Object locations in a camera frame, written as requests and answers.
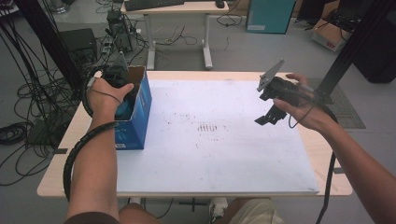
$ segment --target forearm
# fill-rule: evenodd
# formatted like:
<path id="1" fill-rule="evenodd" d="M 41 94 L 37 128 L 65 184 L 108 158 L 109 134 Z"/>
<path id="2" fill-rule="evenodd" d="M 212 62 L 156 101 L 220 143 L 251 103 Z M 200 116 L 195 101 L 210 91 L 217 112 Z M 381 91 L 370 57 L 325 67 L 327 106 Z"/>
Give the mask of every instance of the forearm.
<path id="1" fill-rule="evenodd" d="M 353 189 L 376 223 L 396 223 L 396 178 L 338 124 L 319 131 L 331 145 Z"/>
<path id="2" fill-rule="evenodd" d="M 112 121 L 112 111 L 93 114 L 89 131 Z M 97 134 L 76 157 L 70 199 L 73 206 L 69 207 L 67 216 L 99 211 L 118 218 L 116 187 L 117 154 L 114 129 L 110 129 Z"/>

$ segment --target leg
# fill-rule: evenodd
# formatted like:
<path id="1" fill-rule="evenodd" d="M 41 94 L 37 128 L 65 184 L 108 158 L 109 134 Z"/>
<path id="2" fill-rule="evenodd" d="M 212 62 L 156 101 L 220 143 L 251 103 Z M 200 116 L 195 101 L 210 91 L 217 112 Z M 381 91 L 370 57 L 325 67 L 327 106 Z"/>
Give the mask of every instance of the leg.
<path id="1" fill-rule="evenodd" d="M 215 224 L 260 223 L 284 224 L 274 204 L 268 198 L 235 199 Z"/>
<path id="2" fill-rule="evenodd" d="M 234 199 L 227 207 L 224 212 L 224 216 L 216 221 L 216 224 L 228 224 L 231 219 L 235 216 L 235 214 L 239 211 L 239 209 L 245 205 L 250 199 L 248 198 L 238 198 Z"/>
<path id="3" fill-rule="evenodd" d="M 209 48 L 209 14 L 205 14 L 205 39 L 203 40 L 204 44 L 204 59 L 205 59 L 205 67 L 206 69 L 212 69 L 212 57 L 210 56 L 210 48 Z"/>
<path id="4" fill-rule="evenodd" d="M 148 36 L 148 70 L 154 70 L 154 60 L 155 60 L 155 42 L 152 40 L 151 36 L 151 19 L 148 14 L 143 15 L 145 18 L 147 36 Z"/>
<path id="5" fill-rule="evenodd" d="M 121 224 L 160 224 L 158 219 L 148 213 L 138 203 L 129 203 L 120 210 Z"/>

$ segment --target hand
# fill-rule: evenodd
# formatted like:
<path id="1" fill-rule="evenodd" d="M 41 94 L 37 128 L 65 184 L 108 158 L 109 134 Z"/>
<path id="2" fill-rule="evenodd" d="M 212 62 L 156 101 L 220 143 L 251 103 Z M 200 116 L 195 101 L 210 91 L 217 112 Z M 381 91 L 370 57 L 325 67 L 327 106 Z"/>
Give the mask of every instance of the hand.
<path id="1" fill-rule="evenodd" d="M 301 85 L 308 84 L 308 79 L 303 75 L 287 74 L 286 77 L 299 81 L 299 84 Z M 303 88 L 300 88 L 300 91 L 303 91 L 304 94 L 312 95 L 312 92 L 305 91 Z M 300 123 L 305 126 L 305 128 L 308 129 L 320 132 L 329 123 L 334 123 L 332 118 L 330 118 L 330 116 L 323 112 L 320 108 L 315 106 L 311 109 L 312 105 L 303 99 L 300 99 L 299 107 L 292 106 L 289 103 L 279 99 L 274 99 L 274 105 L 277 108 L 292 115 L 296 120 L 299 120 Z"/>
<path id="2" fill-rule="evenodd" d="M 116 89 L 110 86 L 104 79 L 96 77 L 89 90 L 89 101 L 93 113 L 111 112 L 114 116 L 117 107 L 122 103 L 124 96 L 132 90 L 134 84 L 130 83 Z"/>

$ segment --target shorts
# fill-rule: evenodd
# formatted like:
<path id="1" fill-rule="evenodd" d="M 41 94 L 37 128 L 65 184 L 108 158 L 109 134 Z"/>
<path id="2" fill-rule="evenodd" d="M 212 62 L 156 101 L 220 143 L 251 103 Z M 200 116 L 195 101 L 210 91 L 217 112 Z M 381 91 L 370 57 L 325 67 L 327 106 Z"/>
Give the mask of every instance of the shorts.
<path id="1" fill-rule="evenodd" d="M 120 224 L 113 216 L 101 212 L 77 214 L 66 220 L 64 224 Z"/>
<path id="2" fill-rule="evenodd" d="M 245 203 L 230 224 L 284 224 L 270 199 L 252 199 Z"/>

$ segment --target cardboard carton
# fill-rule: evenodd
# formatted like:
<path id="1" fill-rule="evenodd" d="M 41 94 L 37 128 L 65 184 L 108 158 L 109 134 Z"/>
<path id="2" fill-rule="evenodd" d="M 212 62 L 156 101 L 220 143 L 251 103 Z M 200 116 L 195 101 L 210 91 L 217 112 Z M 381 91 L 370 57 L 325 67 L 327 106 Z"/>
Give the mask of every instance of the cardboard carton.
<path id="1" fill-rule="evenodd" d="M 326 4 L 323 9 L 322 18 L 327 18 L 333 10 L 338 8 L 338 5 L 339 1 Z M 312 39 L 327 49 L 336 52 L 343 48 L 350 36 L 351 33 L 321 19 L 314 26 Z"/>
<path id="2" fill-rule="evenodd" d="M 128 83 L 134 83 L 137 90 L 132 115 L 126 120 L 117 120 L 116 149 L 143 149 L 145 145 L 149 111 L 151 107 L 151 92 L 149 80 L 144 66 L 130 66 L 126 74 Z"/>

